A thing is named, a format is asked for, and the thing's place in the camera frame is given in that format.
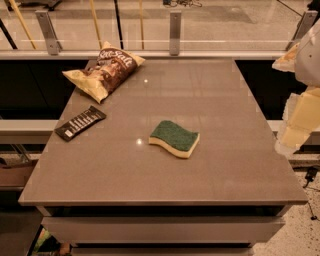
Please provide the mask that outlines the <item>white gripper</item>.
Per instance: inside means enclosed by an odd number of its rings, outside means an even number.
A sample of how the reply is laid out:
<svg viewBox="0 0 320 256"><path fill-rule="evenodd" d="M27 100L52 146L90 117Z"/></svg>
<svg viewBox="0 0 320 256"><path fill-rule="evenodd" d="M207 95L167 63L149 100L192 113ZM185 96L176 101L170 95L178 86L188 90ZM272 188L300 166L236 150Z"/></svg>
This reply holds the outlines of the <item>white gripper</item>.
<svg viewBox="0 0 320 256"><path fill-rule="evenodd" d="M290 156L320 126L320 20L303 36L300 44L296 43L275 60L272 68L295 72L298 81L313 86L300 95L291 93L285 105L275 150Z"/></svg>

